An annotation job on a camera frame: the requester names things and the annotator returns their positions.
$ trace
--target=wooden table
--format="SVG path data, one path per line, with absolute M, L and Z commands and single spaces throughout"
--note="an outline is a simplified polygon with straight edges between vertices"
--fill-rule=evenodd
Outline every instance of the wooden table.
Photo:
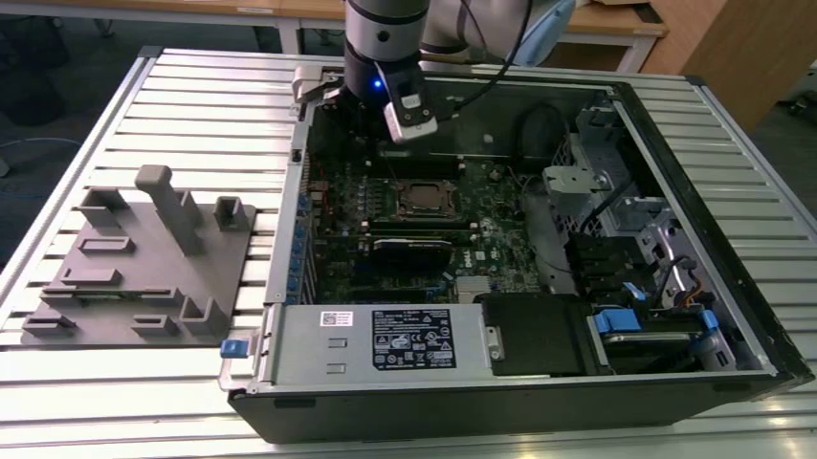
M 289 55 L 303 51 L 303 29 L 345 29 L 344 8 L 341 0 L 0 0 L 0 13 L 275 27 Z M 667 34 L 631 7 L 592 4 L 576 11 L 560 41 L 627 47 L 619 71 L 637 73 Z
M 281 0 L 277 15 L 297 19 L 298 29 L 344 30 L 345 6 L 341 0 Z M 560 42 L 627 47 L 619 71 L 637 73 L 657 39 L 668 32 L 665 24 L 644 22 L 632 7 L 592 4 L 576 10 Z

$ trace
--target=warning label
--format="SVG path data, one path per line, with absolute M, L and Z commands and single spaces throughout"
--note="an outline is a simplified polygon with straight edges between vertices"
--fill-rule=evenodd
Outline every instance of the warning label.
M 373 311 L 372 343 L 381 371 L 457 368 L 448 309 Z

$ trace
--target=metal table surface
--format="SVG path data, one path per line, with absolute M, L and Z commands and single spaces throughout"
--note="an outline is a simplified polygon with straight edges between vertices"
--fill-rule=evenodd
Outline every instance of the metal table surface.
M 813 457 L 817 383 L 731 404 L 669 427 L 389 443 L 266 444 L 219 391 L 218 349 L 26 351 L 39 305 L 85 217 L 87 186 L 133 184 L 143 164 L 175 169 L 197 202 L 238 194 L 261 209 L 235 330 L 261 324 L 294 118 L 290 80 L 327 57 L 165 50 L 141 57 L 0 276 L 0 456 Z M 474 72 L 493 72 L 478 67 Z M 517 74 L 629 82 L 651 110 L 791 336 L 817 371 L 817 223 L 707 88 L 679 76 Z M 129 199 L 145 196 L 125 191 Z M 250 361 L 233 367 L 250 374 Z

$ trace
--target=black cable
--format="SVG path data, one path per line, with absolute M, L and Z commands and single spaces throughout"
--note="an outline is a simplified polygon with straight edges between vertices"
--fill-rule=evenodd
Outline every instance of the black cable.
M 488 41 L 485 40 L 485 35 L 482 34 L 481 23 L 477 22 L 477 16 L 472 11 L 472 5 L 469 3 L 469 0 L 460 0 L 460 3 L 462 4 L 462 8 L 465 8 L 465 10 L 469 12 L 469 16 L 472 16 L 472 21 L 474 21 L 474 29 L 477 30 L 477 34 L 481 37 L 482 43 L 482 60 L 485 60 L 485 55 L 488 54 Z
M 590 212 L 590 215 L 585 217 L 582 224 L 578 226 L 580 234 L 585 232 L 585 229 L 588 228 L 588 225 L 590 225 L 590 222 L 593 221 L 593 219 L 597 218 L 601 215 L 601 213 L 616 202 L 616 200 L 623 197 L 623 194 L 625 194 L 625 191 L 628 191 L 628 188 L 631 185 L 633 185 L 632 177 L 629 177 L 628 180 L 624 181 L 623 184 L 616 187 L 616 189 L 613 190 L 608 198 L 604 201 L 601 201 L 601 204 L 598 205 L 598 207 L 593 209 L 593 212 Z
M 522 112 L 520 112 L 520 114 L 513 119 L 513 124 L 510 125 L 510 160 L 513 162 L 522 161 L 522 158 L 525 157 L 522 151 L 522 135 L 525 132 L 525 125 L 528 124 L 529 118 L 534 115 L 534 113 L 538 112 L 540 109 L 546 109 L 549 112 L 554 113 L 560 117 L 565 129 L 565 136 L 566 139 L 569 139 L 570 123 L 568 121 L 568 118 L 565 117 L 565 113 L 562 113 L 562 110 L 560 110 L 560 108 L 550 102 L 548 102 L 546 100 L 540 100 L 538 102 L 532 104 L 525 110 L 522 110 Z
M 513 45 L 513 50 L 510 51 L 509 59 L 506 60 L 506 63 L 504 64 L 502 69 L 500 69 L 500 73 L 497 75 L 494 75 L 494 78 L 490 79 L 490 81 L 488 81 L 488 83 L 485 83 L 482 88 L 478 89 L 472 96 L 465 98 L 465 100 L 461 101 L 454 106 L 454 108 L 453 108 L 454 112 L 458 112 L 460 110 L 462 110 L 468 105 L 472 104 L 472 102 L 474 102 L 478 98 L 481 98 L 485 95 L 485 93 L 488 93 L 492 90 L 492 88 L 494 86 L 497 86 L 497 83 L 500 82 L 502 77 L 509 72 L 509 68 L 512 67 L 513 60 L 516 59 L 516 55 L 520 53 L 520 48 L 522 48 L 522 39 L 525 38 L 525 33 L 528 32 L 528 24 L 529 24 L 530 19 L 532 19 L 532 12 L 533 11 L 534 11 L 534 0 L 528 0 L 528 6 L 526 6 L 526 9 L 525 9 L 525 18 L 522 19 L 522 27 L 520 27 L 520 33 L 518 33 L 517 38 L 516 38 L 516 43 Z M 452 118 L 452 116 L 449 116 L 448 118 L 441 118 L 440 120 L 445 121 L 445 120 L 449 120 L 450 118 Z
M 550 263 L 545 257 L 541 255 L 540 251 L 537 250 L 537 247 L 532 247 L 532 251 L 534 251 L 534 253 L 537 254 L 537 257 L 540 258 L 540 260 L 542 261 L 542 263 L 545 265 L 548 265 L 550 268 L 553 268 L 557 271 L 561 271 L 562 273 L 570 274 L 573 275 L 573 271 L 568 270 L 565 268 L 560 268 L 558 266 L 556 266 L 553 263 Z
M 664 277 L 661 278 L 661 282 L 659 283 L 659 288 L 656 290 L 656 296 L 653 298 L 653 304 L 651 305 L 651 309 L 659 309 L 661 306 L 661 297 L 664 296 L 664 289 L 667 289 L 667 283 L 669 282 L 669 276 L 673 274 L 673 269 L 685 260 L 689 260 L 689 256 L 679 255 L 673 258 L 673 261 L 667 265 L 667 272 L 664 273 Z

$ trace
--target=blue latch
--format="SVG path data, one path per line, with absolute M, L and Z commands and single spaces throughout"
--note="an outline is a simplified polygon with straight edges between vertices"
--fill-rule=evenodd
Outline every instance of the blue latch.
M 720 323 L 717 322 L 716 313 L 713 311 L 704 310 L 701 312 L 701 320 L 704 320 L 704 325 L 707 326 L 708 330 L 716 330 L 720 326 Z
M 221 357 L 223 359 L 246 359 L 250 353 L 247 339 L 226 339 L 221 342 Z
M 625 282 L 625 288 L 633 293 L 639 301 L 645 301 L 648 299 L 648 294 L 645 294 L 632 282 Z
M 600 333 L 641 331 L 639 317 L 632 309 L 605 309 L 593 319 Z
M 297 273 L 302 268 L 302 260 L 299 260 L 298 258 L 293 258 L 293 260 L 290 261 L 290 272 L 291 273 Z

